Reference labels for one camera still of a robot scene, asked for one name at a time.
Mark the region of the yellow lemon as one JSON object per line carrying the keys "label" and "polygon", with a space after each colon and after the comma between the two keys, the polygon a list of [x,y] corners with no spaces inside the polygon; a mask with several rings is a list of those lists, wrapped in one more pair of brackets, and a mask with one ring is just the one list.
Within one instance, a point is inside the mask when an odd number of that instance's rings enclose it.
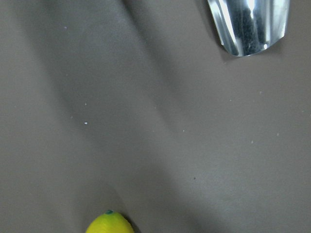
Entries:
{"label": "yellow lemon", "polygon": [[134,229],[122,214],[107,210],[90,223],[86,233],[134,233]]}

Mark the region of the metal scoop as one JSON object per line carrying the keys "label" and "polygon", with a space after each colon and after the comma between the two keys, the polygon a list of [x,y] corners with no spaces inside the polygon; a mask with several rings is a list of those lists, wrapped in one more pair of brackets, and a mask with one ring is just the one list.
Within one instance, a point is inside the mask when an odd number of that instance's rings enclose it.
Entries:
{"label": "metal scoop", "polygon": [[285,36],[289,0],[209,0],[224,49],[237,57],[260,53]]}

